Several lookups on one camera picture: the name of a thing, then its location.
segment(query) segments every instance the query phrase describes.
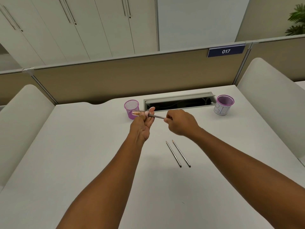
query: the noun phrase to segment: forearm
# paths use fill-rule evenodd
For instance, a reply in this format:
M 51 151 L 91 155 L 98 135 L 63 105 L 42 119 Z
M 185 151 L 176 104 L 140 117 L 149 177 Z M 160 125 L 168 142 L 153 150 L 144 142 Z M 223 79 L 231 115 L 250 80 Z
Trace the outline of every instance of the forearm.
M 195 130 L 189 138 L 199 145 L 231 185 L 273 226 L 305 227 L 303 187 L 203 129 Z
M 58 228 L 118 228 L 143 143 L 129 134 L 111 162 L 77 196 Z

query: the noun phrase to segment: number sign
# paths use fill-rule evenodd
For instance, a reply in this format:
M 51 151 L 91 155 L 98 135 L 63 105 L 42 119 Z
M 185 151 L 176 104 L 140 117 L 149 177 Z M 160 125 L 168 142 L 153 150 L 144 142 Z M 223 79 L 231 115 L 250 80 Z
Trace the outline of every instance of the number sign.
M 232 46 L 214 47 L 209 49 L 208 57 L 241 54 L 246 44 L 238 44 Z

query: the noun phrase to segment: white cabinet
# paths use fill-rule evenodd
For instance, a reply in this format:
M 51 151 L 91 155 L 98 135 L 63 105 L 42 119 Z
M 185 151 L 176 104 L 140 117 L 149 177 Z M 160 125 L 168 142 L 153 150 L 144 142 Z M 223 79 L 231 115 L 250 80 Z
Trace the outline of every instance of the white cabinet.
M 89 60 L 64 0 L 32 0 L 68 62 Z
M 135 54 L 125 0 L 95 0 L 113 56 Z
M 126 0 L 135 54 L 156 52 L 155 0 Z
M 22 68 L 44 65 L 3 6 L 0 6 L 0 43 Z
M 89 58 L 112 56 L 95 0 L 64 0 Z
M 0 3 L 45 64 L 67 61 L 31 0 L 0 0 Z

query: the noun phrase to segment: purple rim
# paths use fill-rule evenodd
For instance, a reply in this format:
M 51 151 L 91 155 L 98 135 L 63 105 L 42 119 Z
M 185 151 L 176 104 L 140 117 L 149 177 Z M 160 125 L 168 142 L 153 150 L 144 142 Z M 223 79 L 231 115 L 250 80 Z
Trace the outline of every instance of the purple rim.
M 125 108 L 126 110 L 134 110 L 134 109 L 136 109 L 137 107 L 139 107 L 139 101 L 134 100 L 134 101 L 136 101 L 136 102 L 138 103 L 138 106 L 137 106 L 136 108 L 133 108 L 133 109 L 127 109 L 127 108 L 125 107 L 125 104 L 126 104 L 127 102 L 129 102 L 129 101 L 131 101 L 131 100 L 127 100 L 127 101 L 124 103 L 124 108 Z
M 229 105 L 220 103 L 219 100 L 218 100 L 218 98 L 219 98 L 219 97 L 222 97 L 222 96 L 229 97 L 231 100 L 233 100 L 233 103 L 232 103 L 232 104 L 229 104 Z M 235 100 L 233 99 L 233 97 L 228 96 L 228 95 L 220 95 L 220 96 L 217 97 L 216 100 L 217 100 L 217 102 L 218 102 L 219 104 L 221 104 L 221 105 L 223 105 L 223 106 L 232 106 L 232 105 L 235 103 Z

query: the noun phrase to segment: purple pen holder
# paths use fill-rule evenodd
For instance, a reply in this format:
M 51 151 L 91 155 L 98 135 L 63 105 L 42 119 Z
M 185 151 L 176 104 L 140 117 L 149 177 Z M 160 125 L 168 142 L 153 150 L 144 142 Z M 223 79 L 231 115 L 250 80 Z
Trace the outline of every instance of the purple pen holder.
M 217 97 L 216 101 L 214 112 L 220 116 L 227 115 L 231 106 L 235 102 L 234 99 L 228 95 L 220 95 Z
M 128 100 L 124 104 L 124 108 L 127 111 L 127 115 L 130 119 L 135 119 L 137 116 L 132 115 L 133 110 L 139 110 L 139 102 L 137 100 Z

